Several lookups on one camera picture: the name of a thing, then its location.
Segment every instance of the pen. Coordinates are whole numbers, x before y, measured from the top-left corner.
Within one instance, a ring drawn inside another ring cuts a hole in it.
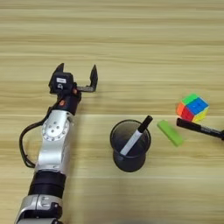
[[[181,118],[177,119],[177,125],[181,128],[197,131],[199,133],[203,133],[212,137],[218,137],[221,138],[221,140],[224,140],[224,131],[219,131],[217,129],[210,129],[208,127],[199,125],[195,122],[188,122]]]
[[[153,120],[153,118],[150,115],[148,115],[144,119],[144,121],[140,124],[140,126],[138,127],[138,129],[135,131],[135,133],[131,136],[131,138],[129,139],[129,141],[124,145],[124,147],[120,151],[120,153],[122,155],[126,156],[130,152],[130,150],[133,147],[133,145],[141,137],[141,135],[147,129],[147,127],[149,126],[149,124],[151,123],[152,120]]]

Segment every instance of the robotic arm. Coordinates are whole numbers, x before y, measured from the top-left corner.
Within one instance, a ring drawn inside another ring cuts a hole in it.
[[[70,158],[70,142],[73,118],[81,92],[96,90],[98,75],[96,66],[90,75],[90,86],[78,87],[71,73],[65,73],[60,64],[49,82],[50,93],[58,96],[57,102],[48,109],[46,117],[28,126],[21,134],[19,146],[28,167],[35,168],[28,196],[23,199],[15,224],[63,224],[62,196]],[[38,162],[32,163],[23,148],[23,136],[42,125],[42,146]]]

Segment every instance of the green eraser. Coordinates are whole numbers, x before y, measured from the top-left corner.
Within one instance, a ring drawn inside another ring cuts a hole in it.
[[[160,121],[157,126],[176,146],[179,146],[184,142],[182,136],[167,121]]]

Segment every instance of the colorful cube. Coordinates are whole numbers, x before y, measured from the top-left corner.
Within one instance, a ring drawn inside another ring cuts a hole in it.
[[[177,114],[189,122],[197,122],[206,117],[208,104],[196,94],[190,94],[178,104]]]

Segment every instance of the black cup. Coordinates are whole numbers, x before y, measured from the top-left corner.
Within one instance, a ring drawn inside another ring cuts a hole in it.
[[[140,124],[135,120],[124,120],[111,130],[110,144],[114,150],[113,158],[116,166],[124,172],[139,170],[144,165],[145,154],[151,146],[151,134],[146,129],[126,156],[120,153]]]

